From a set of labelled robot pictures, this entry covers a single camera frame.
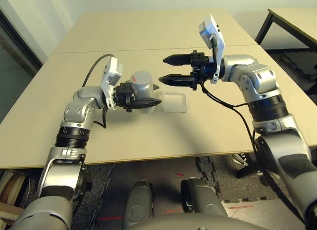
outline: clear plastic container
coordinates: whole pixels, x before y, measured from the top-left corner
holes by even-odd
[[[162,105],[164,112],[186,113],[189,110],[188,92],[183,88],[163,88]]]

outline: table surface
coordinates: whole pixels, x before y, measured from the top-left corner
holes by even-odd
[[[212,14],[226,46],[257,43],[224,9],[84,14],[54,53],[206,47],[198,26]]]
[[[207,48],[199,51],[209,53]],[[189,74],[190,66],[173,67],[162,63],[171,54],[190,53],[191,49],[158,49],[117,51],[123,64],[121,81],[131,73],[143,70],[158,77],[169,73]],[[0,125],[0,168],[41,167],[55,142],[65,106],[81,86],[95,60],[106,52],[53,54],[31,81]],[[231,46],[225,54],[250,54],[276,72],[287,108],[308,145],[317,144],[317,107],[293,80],[260,46]],[[99,63],[87,85],[98,86],[105,61]],[[232,104],[243,103],[243,96],[234,83],[206,83],[216,96]],[[126,113],[118,107],[106,116],[107,129],[93,124],[87,144],[87,163],[171,158],[196,155],[229,154],[252,150],[243,122],[233,111],[213,102],[201,89],[187,92],[190,110],[187,113],[166,113],[159,105],[151,114]],[[251,127],[247,107],[238,110]],[[101,121],[101,112],[96,115]]]
[[[317,43],[317,8],[269,8],[268,11]]]

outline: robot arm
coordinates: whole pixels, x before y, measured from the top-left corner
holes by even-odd
[[[212,48],[213,57],[196,51],[171,55],[163,61],[171,65],[190,64],[193,72],[190,76],[170,74],[159,80],[194,90],[207,79],[211,83],[219,78],[237,84],[253,117],[255,132],[260,134],[255,141],[259,162],[281,176],[297,210],[310,226],[317,218],[317,168],[311,163],[310,150],[294,116],[287,111],[275,72],[243,54],[226,55],[220,63],[217,53],[222,55],[224,42],[218,25],[210,16],[199,28],[206,45]],[[220,45],[218,51],[212,47],[215,38]]]
[[[122,65],[110,57],[101,87],[82,87],[65,108],[64,117],[51,148],[38,185],[38,199],[23,211],[12,230],[69,230],[72,203],[86,191],[86,144],[96,110],[123,107],[127,111],[155,106],[161,100],[137,100],[131,82],[115,87],[122,75]]]

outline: black cable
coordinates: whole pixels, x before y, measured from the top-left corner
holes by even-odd
[[[298,210],[296,209],[296,207],[291,203],[291,201],[288,200],[288,198],[286,197],[286,195],[283,193],[283,191],[280,189],[280,187],[276,184],[275,180],[273,179],[273,177],[270,175],[270,173],[266,170],[264,164],[260,161],[260,157],[259,154],[257,152],[256,149],[256,145],[255,145],[255,130],[253,130],[253,134],[252,134],[252,139],[251,139],[251,143],[252,143],[252,148],[253,151],[255,153],[255,156],[258,160],[258,163],[260,165],[261,171],[265,177],[265,180],[268,182],[269,186],[271,187],[271,189],[276,193],[276,195],[278,196],[278,198],[280,198],[282,200],[282,202],[286,205],[286,207],[303,223],[305,224],[305,221],[303,220],[302,216],[300,215],[300,213],[298,212]]]
[[[96,67],[96,65],[97,65],[103,58],[106,58],[106,57],[114,57],[114,55],[113,55],[112,53],[107,53],[107,54],[104,54],[103,56],[99,57],[99,58],[95,61],[95,63],[93,64],[93,66],[90,68],[88,74],[86,75],[86,78],[85,78],[85,81],[84,81],[84,83],[83,83],[83,85],[82,85],[82,88],[86,85],[86,83],[87,83],[87,81],[88,81],[88,79],[89,79],[89,77],[90,77],[92,71],[93,71],[94,68]],[[97,125],[100,125],[100,126],[103,127],[103,128],[106,128],[106,113],[107,113],[107,111],[108,111],[108,107],[107,107],[107,105],[105,105],[104,108],[103,108],[103,123],[104,123],[104,124],[102,124],[102,123],[100,123],[100,122],[98,122],[98,121],[96,121],[96,120],[94,120],[94,123],[97,124]]]
[[[285,196],[285,194],[282,192],[282,190],[279,188],[279,186],[276,184],[276,182],[274,181],[274,179],[272,178],[272,176],[268,173],[268,171],[266,170],[264,164],[261,162],[261,159],[259,157],[259,154],[257,153],[257,149],[256,149],[256,146],[255,146],[255,131],[253,130],[253,134],[251,134],[250,132],[250,128],[245,120],[245,118],[243,117],[243,115],[237,111],[236,109],[234,109],[234,107],[239,107],[239,106],[242,106],[242,105],[246,105],[245,104],[241,104],[241,105],[237,105],[237,106],[233,106],[231,104],[228,104],[222,100],[220,100],[219,98],[215,97],[214,95],[212,95],[205,87],[204,87],[204,82],[201,83],[201,87],[202,87],[202,90],[203,90],[203,93],[205,93],[209,98],[211,98],[213,101],[233,110],[234,112],[236,112],[242,119],[246,129],[247,129],[247,132],[248,132],[248,135],[249,135],[249,138],[250,138],[250,141],[251,141],[251,144],[252,144],[252,148],[253,148],[253,152],[258,160],[258,163],[260,165],[260,168],[261,168],[261,171],[266,179],[266,181],[268,182],[268,184],[270,185],[271,189],[275,192],[275,194],[277,195],[278,198],[280,198],[282,200],[282,202],[286,205],[287,208],[289,208],[289,210],[303,223],[305,224],[305,221],[303,220],[303,218],[301,217],[300,213],[298,212],[298,210],[296,209],[296,207],[288,200],[288,198]]]
[[[101,56],[100,58],[98,58],[98,59],[95,61],[95,63],[94,63],[93,66],[90,68],[90,70],[89,70],[89,72],[88,72],[88,74],[87,74],[87,76],[86,76],[86,78],[85,78],[85,81],[84,81],[84,83],[83,83],[83,85],[82,85],[82,88],[86,85],[86,83],[87,83],[87,81],[88,81],[88,79],[89,79],[89,77],[90,77],[90,75],[91,75],[93,69],[95,68],[95,66],[96,66],[103,58],[106,58],[106,57],[114,57],[114,55],[113,55],[112,53],[107,53],[107,54],[104,54],[103,56]]]
[[[78,203],[76,204],[74,210],[73,210],[73,217],[76,215],[76,213],[78,212],[78,209],[81,205],[81,203],[83,202],[84,200],[84,196],[85,196],[85,192],[82,192],[83,194],[81,195],[80,199],[78,200]]]

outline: floor mat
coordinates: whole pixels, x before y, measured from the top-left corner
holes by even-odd
[[[239,200],[257,201],[258,199],[277,198],[273,190],[261,183],[259,175],[251,175],[243,179],[237,179],[235,172],[242,167],[233,162],[231,155],[200,157],[200,166],[203,172],[210,173],[210,180],[215,185],[216,193],[221,200],[228,203],[236,203]],[[276,183],[288,197],[285,184],[281,179]]]
[[[105,191],[97,218],[98,229],[121,229],[128,192],[135,182],[142,179],[154,186],[155,216],[182,212],[180,183],[189,177],[209,183],[219,198],[227,203],[277,198],[270,187],[261,183],[260,176],[237,179],[235,172],[239,169],[241,166],[232,161],[231,155],[118,163]],[[286,191],[281,180],[276,182]]]
[[[97,219],[98,229],[121,229],[128,192],[135,182],[143,179],[151,182],[154,187],[154,216],[182,212],[180,183],[200,175],[195,158],[116,164]]]

